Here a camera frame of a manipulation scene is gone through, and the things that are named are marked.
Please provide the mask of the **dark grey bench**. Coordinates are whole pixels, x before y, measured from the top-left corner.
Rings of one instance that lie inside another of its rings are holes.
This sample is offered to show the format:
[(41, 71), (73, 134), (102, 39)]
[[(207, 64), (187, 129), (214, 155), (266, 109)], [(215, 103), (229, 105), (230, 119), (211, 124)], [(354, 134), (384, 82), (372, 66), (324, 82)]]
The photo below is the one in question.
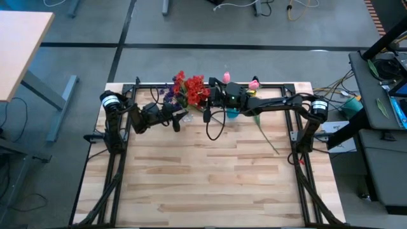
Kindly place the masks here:
[(362, 129), (358, 141), (372, 200), (380, 202), (388, 214), (407, 216), (407, 131), (389, 134), (392, 141), (383, 131)]

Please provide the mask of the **grey desk leg frame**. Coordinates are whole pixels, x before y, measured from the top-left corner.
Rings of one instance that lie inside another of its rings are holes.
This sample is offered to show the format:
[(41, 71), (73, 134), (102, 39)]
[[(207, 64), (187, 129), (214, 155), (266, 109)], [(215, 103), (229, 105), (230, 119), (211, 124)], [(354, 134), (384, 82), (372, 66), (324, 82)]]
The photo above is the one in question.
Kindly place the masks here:
[(25, 88), (29, 89), (39, 98), (43, 99), (57, 110), (50, 122), (50, 131), (46, 137), (48, 142), (55, 142), (57, 140), (60, 126), (69, 106), (75, 86), (78, 82), (79, 78), (76, 75), (72, 75), (69, 78), (62, 95), (60, 95), (30, 71), (26, 72), (23, 80), (21, 81), (21, 84)]

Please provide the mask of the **white paper sheet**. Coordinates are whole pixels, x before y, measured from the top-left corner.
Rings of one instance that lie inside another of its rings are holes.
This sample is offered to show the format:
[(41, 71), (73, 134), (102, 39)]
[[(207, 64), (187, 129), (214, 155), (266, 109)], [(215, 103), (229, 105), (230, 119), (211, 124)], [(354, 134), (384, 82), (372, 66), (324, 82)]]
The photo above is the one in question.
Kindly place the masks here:
[[(340, 130), (348, 123), (349, 121), (327, 121), (321, 125), (321, 131), (316, 133), (316, 138), (323, 142), (327, 142), (330, 135), (334, 134), (337, 130)], [(331, 154), (356, 152), (355, 142), (353, 138), (350, 138), (334, 148), (329, 149), (328, 152)]]

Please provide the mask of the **teal cup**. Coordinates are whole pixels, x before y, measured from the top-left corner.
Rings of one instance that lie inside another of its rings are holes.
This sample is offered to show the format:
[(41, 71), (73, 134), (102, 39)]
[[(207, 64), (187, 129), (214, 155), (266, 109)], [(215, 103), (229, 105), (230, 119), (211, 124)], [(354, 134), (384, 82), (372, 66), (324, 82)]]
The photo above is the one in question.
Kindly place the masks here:
[(354, 98), (346, 100), (343, 106), (340, 108), (341, 113), (343, 114), (346, 119), (351, 119), (354, 115), (356, 115), (361, 109), (363, 108), (363, 104)]

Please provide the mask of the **black diagonal beam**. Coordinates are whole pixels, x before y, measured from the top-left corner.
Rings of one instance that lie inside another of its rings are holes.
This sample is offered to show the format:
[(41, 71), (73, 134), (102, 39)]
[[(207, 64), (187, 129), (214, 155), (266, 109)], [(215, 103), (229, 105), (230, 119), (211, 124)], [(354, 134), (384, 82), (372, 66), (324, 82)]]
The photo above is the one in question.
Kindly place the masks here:
[(372, 59), (405, 31), (407, 31), (407, 16), (400, 20), (373, 46), (371, 46), (367, 51), (365, 51), (361, 56), (362, 59), (364, 60)]

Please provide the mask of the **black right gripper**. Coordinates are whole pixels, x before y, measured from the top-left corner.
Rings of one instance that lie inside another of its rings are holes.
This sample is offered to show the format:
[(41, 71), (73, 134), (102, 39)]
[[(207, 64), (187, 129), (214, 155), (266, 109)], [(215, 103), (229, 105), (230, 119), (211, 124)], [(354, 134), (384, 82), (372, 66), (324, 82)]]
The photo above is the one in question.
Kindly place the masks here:
[(209, 89), (205, 90), (207, 100), (203, 106), (203, 122), (209, 123), (211, 119), (211, 107), (232, 108), (240, 113), (245, 111), (245, 103), (248, 98), (246, 89), (234, 82), (223, 83), (217, 78), (209, 78)]

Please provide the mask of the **red artificial flower bunch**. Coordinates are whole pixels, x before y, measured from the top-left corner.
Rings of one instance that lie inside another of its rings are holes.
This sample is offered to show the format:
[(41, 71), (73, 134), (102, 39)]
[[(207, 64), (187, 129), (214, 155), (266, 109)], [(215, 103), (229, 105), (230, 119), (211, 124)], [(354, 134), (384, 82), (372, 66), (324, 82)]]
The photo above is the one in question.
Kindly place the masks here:
[(204, 85), (204, 75), (188, 78), (184, 84), (189, 105), (199, 105), (202, 101), (206, 101), (205, 90), (208, 88)]
[(173, 77), (173, 82), (174, 85), (172, 87), (172, 90), (175, 94), (177, 95), (185, 95), (186, 94), (186, 87), (184, 84), (184, 79), (185, 79), (185, 73), (184, 71), (179, 71), (174, 77)]

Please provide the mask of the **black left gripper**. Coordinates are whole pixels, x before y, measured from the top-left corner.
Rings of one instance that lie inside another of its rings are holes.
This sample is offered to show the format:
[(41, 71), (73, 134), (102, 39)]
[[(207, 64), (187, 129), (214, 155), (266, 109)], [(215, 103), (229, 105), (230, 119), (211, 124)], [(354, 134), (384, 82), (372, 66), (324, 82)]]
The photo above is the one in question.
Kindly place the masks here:
[[(180, 107), (168, 102), (165, 102), (161, 108), (159, 108), (154, 102), (151, 102), (143, 107), (141, 115), (147, 128), (157, 124), (169, 123), (171, 121), (174, 131), (179, 132), (181, 130), (179, 124), (180, 118), (174, 113), (180, 110)], [(188, 119), (188, 111), (183, 111), (182, 113), (178, 113), (178, 115), (181, 116), (182, 120)]]

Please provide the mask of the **grey side table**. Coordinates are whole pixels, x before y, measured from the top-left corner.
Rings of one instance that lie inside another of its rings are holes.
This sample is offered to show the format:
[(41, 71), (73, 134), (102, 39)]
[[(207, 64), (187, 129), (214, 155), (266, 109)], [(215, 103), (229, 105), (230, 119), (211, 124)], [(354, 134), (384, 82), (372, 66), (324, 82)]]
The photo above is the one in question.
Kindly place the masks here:
[[(348, 57), (370, 127), (377, 130), (406, 130), (399, 126), (387, 92), (379, 84), (379, 81), (371, 75), (368, 63), (362, 59), (361, 54), (351, 52)], [(389, 119), (384, 117), (378, 109), (376, 105), (377, 98), (385, 106)]]

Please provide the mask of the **blue box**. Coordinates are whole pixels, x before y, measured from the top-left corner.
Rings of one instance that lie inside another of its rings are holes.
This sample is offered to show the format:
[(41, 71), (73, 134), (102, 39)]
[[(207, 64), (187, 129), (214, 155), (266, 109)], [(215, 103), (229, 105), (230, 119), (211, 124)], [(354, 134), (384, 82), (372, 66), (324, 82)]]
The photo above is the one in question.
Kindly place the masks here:
[(398, 101), (395, 97), (390, 97), (390, 103), (394, 110), (395, 116), (397, 118), (397, 122), (399, 126), (403, 129), (407, 130), (407, 116), (404, 114), (403, 110), (401, 109)]

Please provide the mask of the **dark grey desk foot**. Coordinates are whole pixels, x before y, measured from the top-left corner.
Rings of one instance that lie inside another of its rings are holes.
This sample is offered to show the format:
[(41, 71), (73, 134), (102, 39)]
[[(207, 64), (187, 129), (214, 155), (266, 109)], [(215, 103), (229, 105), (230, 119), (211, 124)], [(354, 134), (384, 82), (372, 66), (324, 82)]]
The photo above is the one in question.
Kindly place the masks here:
[(39, 160), (41, 163), (49, 163), (52, 155), (42, 153), (27, 146), (7, 140), (4, 136), (4, 130), (0, 128), (0, 162), (5, 162), (11, 154), (30, 156), (32, 159)]

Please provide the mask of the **green leaf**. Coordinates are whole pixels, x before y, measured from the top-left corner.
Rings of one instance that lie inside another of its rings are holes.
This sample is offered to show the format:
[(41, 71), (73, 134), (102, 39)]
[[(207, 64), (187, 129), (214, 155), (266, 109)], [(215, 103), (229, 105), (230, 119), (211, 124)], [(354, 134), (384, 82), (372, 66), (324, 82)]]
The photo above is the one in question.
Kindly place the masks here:
[(380, 112), (384, 115), (384, 117), (389, 119), (387, 110), (379, 98), (376, 99), (376, 105), (377, 105), (378, 109), (380, 110)]
[(374, 63), (370, 59), (368, 59), (368, 66), (369, 66), (369, 71), (372, 74), (372, 76), (377, 80), (381, 80)]

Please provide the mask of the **black stand leg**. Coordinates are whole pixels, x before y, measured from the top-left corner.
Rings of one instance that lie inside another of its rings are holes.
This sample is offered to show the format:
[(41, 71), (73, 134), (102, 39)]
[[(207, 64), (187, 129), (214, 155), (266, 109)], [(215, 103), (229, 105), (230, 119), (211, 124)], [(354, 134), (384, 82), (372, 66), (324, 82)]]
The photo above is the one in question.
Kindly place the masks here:
[(349, 123), (340, 128), (328, 137), (327, 149), (337, 147), (337, 145), (355, 136), (360, 129), (369, 128), (367, 113), (364, 108), (358, 111), (351, 119)]

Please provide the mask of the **light wooden desk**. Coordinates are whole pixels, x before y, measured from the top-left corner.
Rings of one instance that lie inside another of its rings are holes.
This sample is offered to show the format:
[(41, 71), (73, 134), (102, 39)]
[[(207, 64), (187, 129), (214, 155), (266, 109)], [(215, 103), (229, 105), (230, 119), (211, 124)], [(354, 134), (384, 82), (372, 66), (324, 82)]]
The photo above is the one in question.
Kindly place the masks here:
[(0, 102), (9, 102), (22, 82), (55, 15), (0, 10)]

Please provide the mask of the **tablet with blue screen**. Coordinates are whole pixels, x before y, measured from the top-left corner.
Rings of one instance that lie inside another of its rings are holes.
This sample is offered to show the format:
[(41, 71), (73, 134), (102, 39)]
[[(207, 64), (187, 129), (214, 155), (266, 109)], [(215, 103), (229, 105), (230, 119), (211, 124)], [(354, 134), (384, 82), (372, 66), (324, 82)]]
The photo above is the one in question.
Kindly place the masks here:
[(392, 97), (406, 97), (407, 98), (407, 78), (399, 81), (394, 87), (390, 89), (388, 94)]

